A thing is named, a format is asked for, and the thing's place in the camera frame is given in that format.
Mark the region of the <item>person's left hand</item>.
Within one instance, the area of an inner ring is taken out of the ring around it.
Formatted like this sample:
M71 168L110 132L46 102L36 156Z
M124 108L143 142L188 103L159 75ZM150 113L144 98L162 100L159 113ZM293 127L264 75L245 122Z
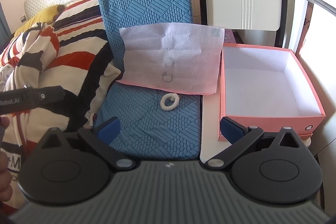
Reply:
M11 199L13 188L11 187L11 173L8 170L8 158L4 152L1 152L1 202Z

